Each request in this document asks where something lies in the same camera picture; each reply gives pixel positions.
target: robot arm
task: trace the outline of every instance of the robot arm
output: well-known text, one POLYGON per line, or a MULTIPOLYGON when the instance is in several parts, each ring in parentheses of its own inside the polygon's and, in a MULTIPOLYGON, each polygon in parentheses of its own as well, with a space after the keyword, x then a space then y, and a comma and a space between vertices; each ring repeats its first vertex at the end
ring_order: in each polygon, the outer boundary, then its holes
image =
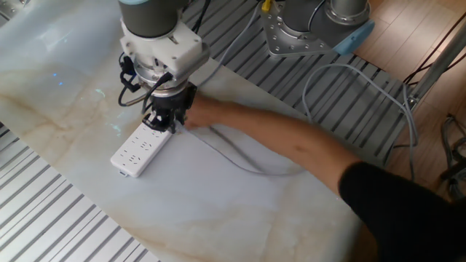
POLYGON ((138 86, 130 90, 151 90, 151 113, 143 121, 160 132, 175 132, 175 121, 183 122, 196 92, 188 78, 210 56, 208 45, 180 21, 187 4, 188 0, 119 0, 125 35, 121 44, 129 57, 123 71, 137 76, 138 86))

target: gray cable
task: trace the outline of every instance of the gray cable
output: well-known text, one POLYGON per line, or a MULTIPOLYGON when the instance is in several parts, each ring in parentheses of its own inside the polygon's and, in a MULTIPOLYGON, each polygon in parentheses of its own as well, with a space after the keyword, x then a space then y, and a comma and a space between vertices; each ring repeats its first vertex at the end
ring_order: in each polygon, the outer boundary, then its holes
POLYGON ((204 79, 204 81, 202 81, 198 87, 201 87, 203 86, 205 83, 207 83, 208 81, 210 81, 213 76, 216 75, 216 73, 218 72, 218 70, 220 70, 221 66, 224 64, 225 62, 225 59, 227 57, 227 55, 230 53, 230 50, 237 44, 237 42, 241 39, 241 37, 246 33, 246 31, 249 29, 249 27, 251 27, 251 25, 253 24, 254 22, 254 18, 256 18, 256 15, 257 15, 257 11, 261 8, 261 4, 259 3, 257 5, 257 7, 254 9, 254 13, 253 13, 253 16, 250 18, 249 20, 249 23, 248 25, 245 27, 245 29, 236 37, 236 39, 233 40, 232 44, 230 44, 230 46, 226 49, 224 55, 222 55, 222 57, 220 58, 220 61, 218 62, 218 66, 217 68, 212 72, 211 75, 209 75, 206 79, 204 79))
POLYGON ((252 170, 249 170, 249 169, 246 169, 240 165, 238 165, 237 163, 235 163, 233 160, 231 160, 227 155, 225 155, 224 153, 222 153, 220 150, 218 150, 217 148, 213 147, 212 145, 210 145, 207 141, 203 140, 200 136, 196 135, 195 133, 193 132, 190 132, 189 130, 187 130, 180 122, 176 122, 176 125, 177 125, 177 128, 181 131, 184 131, 192 136, 194 136, 195 138, 197 138, 199 141, 203 142, 206 146, 210 147, 211 149, 213 149, 215 152, 217 152, 218 154, 220 154, 223 158, 225 158, 226 160, 228 160, 230 163, 232 163, 234 166, 240 168, 241 170, 244 170, 246 172, 249 172, 251 174, 254 174, 254 175, 262 175, 262 176, 272 176, 272 177, 288 177, 290 175, 298 175, 300 173, 302 173, 304 171, 304 169, 300 169, 296 172, 293 172, 293 173, 283 173, 283 174, 269 174, 269 173, 266 173, 266 172, 257 172, 257 171, 252 171, 252 170))
POLYGON ((311 18, 309 19, 309 23, 307 26, 307 30, 311 31, 311 24, 312 24, 312 21, 314 20, 314 16, 317 13, 317 11, 319 11, 319 8, 323 5, 323 3, 325 3, 325 0, 322 0, 320 4, 315 7, 314 12, 312 12, 311 18))
POLYGON ((410 141, 409 141, 409 150, 410 150, 410 168, 411 168, 411 179, 414 180, 414 165, 413 165, 413 157, 414 157, 414 147, 413 147, 413 138, 415 135, 418 134, 417 130, 416 130, 416 125, 414 123, 414 118, 413 118, 413 115, 411 114, 411 109, 409 108, 408 106, 408 98, 407 98, 407 95, 405 94, 405 91, 406 91, 406 87, 403 86, 403 88, 405 88, 405 90, 403 91, 403 94, 405 95, 405 104, 406 106, 404 106, 403 104, 401 104, 400 102, 398 102, 393 96, 391 96, 389 93, 387 93, 385 90, 383 90, 381 87, 379 87, 376 83, 374 83, 374 81, 372 81, 369 77, 367 77, 363 72, 361 72, 359 69, 357 69, 356 67, 352 66, 352 65, 347 65, 347 64, 330 64, 330 65, 324 65, 320 68, 318 68, 316 71, 314 71, 314 73, 311 74, 311 76, 309 77, 309 79, 307 80, 306 82, 306 85, 304 86, 304 89, 303 89, 303 94, 302 94, 302 103, 303 103, 303 106, 304 106, 304 110, 306 111, 306 115, 307 115, 307 119, 309 120, 309 122, 312 122, 312 115, 311 115, 311 112, 309 111, 309 106, 307 105, 307 102, 306 102, 306 93, 307 93, 307 90, 309 89, 309 83, 311 82, 311 80, 313 79, 313 77, 321 70, 325 69, 325 68, 331 68, 331 67, 346 67, 346 68, 349 68, 353 71, 355 71, 356 73, 358 73, 359 75, 361 75, 367 82, 369 82, 369 84, 371 84, 373 87, 375 87, 378 91, 380 91, 380 93, 382 93, 383 95, 385 95, 388 99, 390 99, 395 105, 397 105, 398 107, 400 107, 400 109, 403 111, 403 113, 405 114, 406 116, 406 119, 408 121, 408 127, 409 127, 409 137, 410 137, 410 141))

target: black wire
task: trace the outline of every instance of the black wire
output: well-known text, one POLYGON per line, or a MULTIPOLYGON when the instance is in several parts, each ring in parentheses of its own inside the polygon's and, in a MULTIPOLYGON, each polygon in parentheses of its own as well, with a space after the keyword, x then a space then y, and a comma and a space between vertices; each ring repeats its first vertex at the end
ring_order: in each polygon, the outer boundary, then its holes
MULTIPOLYGON (((446 68, 445 71, 444 71, 444 73, 447 72, 448 70, 452 69, 452 68, 453 68, 454 66, 456 66, 457 64, 459 64, 459 63, 460 63, 461 61, 463 61, 465 58, 466 58, 466 53, 465 53, 463 56, 461 56, 457 61, 455 61, 454 63, 452 63, 448 68, 446 68)), ((423 71, 423 70, 425 70, 425 69, 430 68, 433 64, 434 64, 434 63, 431 63, 431 64, 429 64, 429 65, 426 65, 425 67, 421 68, 420 71, 423 71)), ((414 82, 414 83, 410 83, 410 84, 408 84, 408 86, 414 86, 414 85, 416 85, 416 84, 418 84, 418 83, 419 83, 419 81, 414 82)))
MULTIPOLYGON (((453 167, 453 160, 458 162, 464 161, 465 157, 459 153, 459 147, 466 143, 466 128, 463 124, 461 124, 455 116, 449 114, 442 125, 441 128, 441 136, 442 136, 442 146, 445 150, 446 161, 448 169, 453 167), (458 127, 459 131, 463 134, 463 138, 460 138, 455 144, 454 149, 451 150, 451 146, 449 144, 448 139, 448 127, 451 123, 455 123, 458 127)), ((453 199, 458 200, 465 197, 465 195, 459 189, 459 181, 466 179, 466 170, 461 170, 460 172, 454 174, 449 179, 449 192, 453 199)))
POLYGON ((196 23, 192 27, 193 32, 199 33, 199 29, 201 28, 201 25, 202 25, 202 19, 204 18, 205 13, 207 12, 207 8, 209 7, 209 5, 210 5, 210 0, 205 0, 204 6, 202 7, 201 15, 199 16, 199 18, 197 18, 196 23))
POLYGON ((123 57, 123 55, 125 55, 125 52, 123 52, 123 53, 119 56, 119 58, 118 58, 118 64, 120 64, 120 63, 122 62, 122 57, 123 57))
MULTIPOLYGON (((425 70, 425 69, 428 69, 432 66, 433 63, 431 63, 430 65, 427 65, 424 67, 424 65, 427 63, 427 61, 429 61, 429 59, 435 54, 435 52, 437 52, 437 50, 441 47, 441 45, 445 42, 445 40, 449 37, 449 35, 453 32, 453 30, 461 23, 461 21, 463 19, 465 19, 466 17, 466 12, 458 19, 458 21, 450 28, 450 30, 446 33, 446 35, 442 38, 442 40, 440 41, 440 43, 438 43, 438 45, 434 48, 434 50, 430 53, 430 55, 424 60, 424 62, 422 62, 422 64, 418 67, 417 70, 415 70, 415 72, 413 72, 412 74, 410 74, 408 77, 405 78, 405 80, 403 81, 403 83, 406 83, 406 84, 409 84, 409 82, 414 78, 414 76, 416 76, 419 72, 425 70)), ((457 63, 453 64, 453 65, 450 65, 450 68, 447 68, 447 70, 450 70, 453 66, 455 66, 457 63)))
MULTIPOLYGON (((120 77, 120 78, 125 77, 125 73, 124 73, 124 72, 121 72, 121 74, 119 75, 119 77, 120 77)), ((131 82, 134 80, 135 77, 136 77, 136 75, 131 76, 131 79, 129 80, 129 83, 131 83, 131 82)), ((125 95, 125 92, 126 92, 127 89, 128 89, 128 87, 125 86, 125 87, 123 88, 122 92, 119 94, 119 97, 118 97, 118 104, 119 104, 119 106, 122 106, 122 107, 133 106, 133 105, 128 105, 128 104, 122 102, 122 100, 123 100, 123 95, 125 95)))
POLYGON ((146 105, 147 105, 147 100, 149 100, 149 98, 151 97, 152 92, 155 91, 155 89, 157 89, 158 87, 160 87, 164 83, 170 81, 172 78, 173 78, 172 74, 170 74, 168 72, 165 73, 162 77, 160 77, 159 81, 157 81, 157 83, 155 83, 155 85, 147 92, 147 95, 146 95, 146 97, 144 98, 144 101, 143 101, 142 114, 145 114, 146 111, 151 106, 151 105, 149 105, 149 107, 147 107, 146 105))
POLYGON ((127 106, 128 106, 127 104, 125 104, 125 103, 122 102, 123 95, 125 94, 125 92, 126 92, 127 89, 128 89, 127 87, 123 87, 122 92, 119 94, 119 97, 118 97, 118 104, 119 104, 119 106, 122 106, 122 107, 127 107, 127 106))

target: metal mounting plate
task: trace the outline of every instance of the metal mounting plate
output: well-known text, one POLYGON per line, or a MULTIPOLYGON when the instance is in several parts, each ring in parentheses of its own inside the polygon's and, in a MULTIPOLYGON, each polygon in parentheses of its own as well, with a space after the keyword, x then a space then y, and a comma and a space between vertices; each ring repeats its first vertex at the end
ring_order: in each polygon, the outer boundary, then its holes
POLYGON ((271 56, 323 55, 332 52, 332 49, 327 44, 319 40, 312 33, 303 33, 300 36, 286 33, 290 29, 286 27, 280 17, 280 11, 283 10, 284 6, 284 2, 273 2, 268 12, 261 10, 261 19, 264 24, 264 32, 271 56))

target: outlet socket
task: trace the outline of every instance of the outlet socket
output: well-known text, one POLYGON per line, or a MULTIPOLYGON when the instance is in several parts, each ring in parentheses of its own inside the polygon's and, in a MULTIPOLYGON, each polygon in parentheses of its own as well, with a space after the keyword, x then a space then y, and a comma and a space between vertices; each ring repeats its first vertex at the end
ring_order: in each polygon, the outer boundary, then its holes
POLYGON ((159 132, 141 123, 110 159, 121 175, 137 178, 171 137, 170 132, 159 132))

